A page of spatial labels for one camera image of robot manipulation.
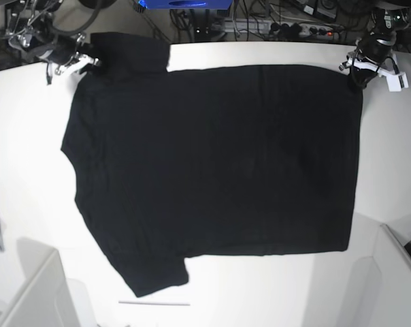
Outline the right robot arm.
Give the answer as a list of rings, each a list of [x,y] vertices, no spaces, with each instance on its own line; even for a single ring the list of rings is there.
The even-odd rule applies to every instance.
[[[62,30],[54,26],[54,12],[62,1],[15,1],[10,3],[10,20],[4,38],[10,47],[26,59],[46,63],[46,80],[55,76],[82,74],[101,66],[93,46],[86,43],[86,30],[94,23],[103,7],[96,1],[93,13],[80,27]]]

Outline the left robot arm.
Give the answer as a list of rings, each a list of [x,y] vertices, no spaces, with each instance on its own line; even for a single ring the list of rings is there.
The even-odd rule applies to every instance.
[[[397,32],[410,25],[411,1],[376,1],[371,9],[372,25],[356,41],[356,48],[340,64],[348,70],[348,86],[354,92],[365,89],[376,77],[384,77],[390,92],[409,87],[405,72],[399,69],[393,47]]]

